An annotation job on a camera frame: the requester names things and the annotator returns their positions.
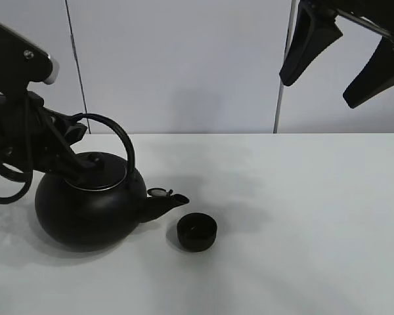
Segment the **black kettle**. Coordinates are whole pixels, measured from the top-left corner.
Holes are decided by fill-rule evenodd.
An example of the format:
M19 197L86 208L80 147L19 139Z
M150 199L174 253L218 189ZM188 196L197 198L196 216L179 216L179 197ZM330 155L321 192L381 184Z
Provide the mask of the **black kettle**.
M109 153L84 152L78 157L101 165L81 180L50 174L42 178L35 209L41 226L58 242L82 251L102 249L124 239L140 223L190 202L172 190L146 191L135 169L133 145L127 134L121 139L128 161Z

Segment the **black cable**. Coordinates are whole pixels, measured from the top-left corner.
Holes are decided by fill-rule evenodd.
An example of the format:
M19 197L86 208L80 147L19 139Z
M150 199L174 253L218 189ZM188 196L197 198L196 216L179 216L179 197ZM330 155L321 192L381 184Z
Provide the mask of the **black cable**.
M19 190L19 192L15 193L15 195L10 197L0 197L0 205L8 205L10 203L14 203L18 201L20 198L26 195L28 190L32 185L33 178L33 159L32 159L32 144L31 137L29 132L29 109L30 109L30 101L29 98L26 97L24 100L24 132L25 132L25 147L26 147L26 159L28 162L28 172L24 172L27 175L25 185Z
M13 182L26 182L29 178L29 173L16 172L3 164L0 156L0 175L5 179L9 179Z
M70 116L70 120L75 122L78 122L83 118L88 118L91 120L98 121L99 123L102 123L108 126L109 128L111 128L111 130L113 130L113 132L115 132L118 135L118 137L123 142L125 151L127 152L127 174L133 174L136 164L135 152L134 152L133 143L131 142L129 135L124 131L124 129L120 125L118 125L114 120L98 114L76 114Z

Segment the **table surface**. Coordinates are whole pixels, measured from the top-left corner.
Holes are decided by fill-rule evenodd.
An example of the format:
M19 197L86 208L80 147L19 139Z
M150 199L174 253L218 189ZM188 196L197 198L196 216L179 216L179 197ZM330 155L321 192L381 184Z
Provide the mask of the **table surface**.
M148 187L191 204L100 253L63 250L39 227L34 187L0 206L0 315L394 314L394 135L135 135ZM112 135L77 152L125 156ZM17 185L0 179L0 195ZM175 223L219 225L204 253Z

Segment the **black lid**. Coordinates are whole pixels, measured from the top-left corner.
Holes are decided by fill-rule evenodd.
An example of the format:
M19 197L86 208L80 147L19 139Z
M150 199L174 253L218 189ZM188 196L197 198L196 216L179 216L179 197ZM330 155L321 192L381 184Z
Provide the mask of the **black lid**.
M217 224L209 215L190 213L177 224L179 243L188 251L205 251L216 239Z
M117 186L127 176L127 169L119 156L102 152L82 152L77 156L96 163L97 167L82 172L78 180L66 179L74 188L87 191L106 190Z

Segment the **kettle handle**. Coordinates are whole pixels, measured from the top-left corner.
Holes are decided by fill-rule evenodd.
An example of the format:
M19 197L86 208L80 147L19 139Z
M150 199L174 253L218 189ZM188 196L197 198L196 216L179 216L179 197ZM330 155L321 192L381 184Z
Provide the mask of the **kettle handle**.
M78 122L83 118L98 121L99 123L111 128L111 130L113 130L113 132L115 132L118 135L120 140L123 142L125 151L127 152L127 175L133 174L136 164L134 146L133 143L131 142L129 135L124 131L124 129L120 125L118 125L118 123L116 123L114 120L98 114L80 113L71 116L70 120Z

